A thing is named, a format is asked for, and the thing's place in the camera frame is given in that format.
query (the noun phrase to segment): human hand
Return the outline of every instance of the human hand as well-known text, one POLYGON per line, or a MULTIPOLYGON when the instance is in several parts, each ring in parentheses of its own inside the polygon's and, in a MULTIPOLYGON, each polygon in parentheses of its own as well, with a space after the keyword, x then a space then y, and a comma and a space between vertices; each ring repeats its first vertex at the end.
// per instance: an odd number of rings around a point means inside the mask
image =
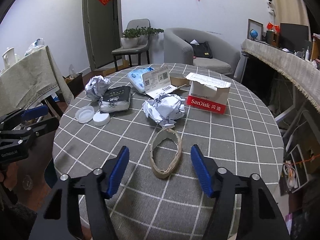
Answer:
POLYGON ((3 185, 8 188, 10 191, 17 185, 18 178, 18 166, 16 163, 10 163, 8 170, 6 172, 6 178, 0 172, 0 182, 3 182, 3 185))

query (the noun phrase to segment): gray door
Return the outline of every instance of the gray door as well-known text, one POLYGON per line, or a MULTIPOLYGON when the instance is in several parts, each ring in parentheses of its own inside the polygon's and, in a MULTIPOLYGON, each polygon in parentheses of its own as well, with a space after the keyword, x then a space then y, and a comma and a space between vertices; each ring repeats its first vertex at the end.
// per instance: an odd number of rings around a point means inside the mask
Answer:
POLYGON ((117 0, 105 5, 99 0, 88 0, 87 7, 93 60, 95 67, 100 68, 113 61, 111 51, 118 48, 117 0))

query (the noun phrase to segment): black monitor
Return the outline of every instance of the black monitor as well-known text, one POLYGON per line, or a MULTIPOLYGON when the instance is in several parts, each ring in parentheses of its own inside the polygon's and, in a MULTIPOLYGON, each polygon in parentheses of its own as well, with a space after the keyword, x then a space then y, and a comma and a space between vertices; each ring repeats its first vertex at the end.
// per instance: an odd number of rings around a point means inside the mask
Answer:
POLYGON ((303 51, 305 40, 309 40, 309 27, 299 24, 281 23, 280 24, 280 47, 286 48, 291 52, 303 51))

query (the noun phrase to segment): globe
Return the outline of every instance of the globe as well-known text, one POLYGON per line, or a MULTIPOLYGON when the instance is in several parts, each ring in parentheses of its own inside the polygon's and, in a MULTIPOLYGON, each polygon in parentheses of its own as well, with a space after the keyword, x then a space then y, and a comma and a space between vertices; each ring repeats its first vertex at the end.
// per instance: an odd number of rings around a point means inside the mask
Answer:
POLYGON ((258 37, 258 32, 256 30, 251 30, 250 36, 255 39, 256 37, 258 37))

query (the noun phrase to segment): barcode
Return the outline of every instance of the barcode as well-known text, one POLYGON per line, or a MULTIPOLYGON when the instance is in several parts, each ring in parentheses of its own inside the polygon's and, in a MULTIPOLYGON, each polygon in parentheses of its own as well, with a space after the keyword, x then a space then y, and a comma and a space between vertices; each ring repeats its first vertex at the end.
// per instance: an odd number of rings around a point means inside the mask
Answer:
POLYGON ((171 86, 167 86, 167 87, 163 88, 162 90, 163 90, 163 91, 167 91, 167 90, 169 90, 170 88, 171 88, 171 86))

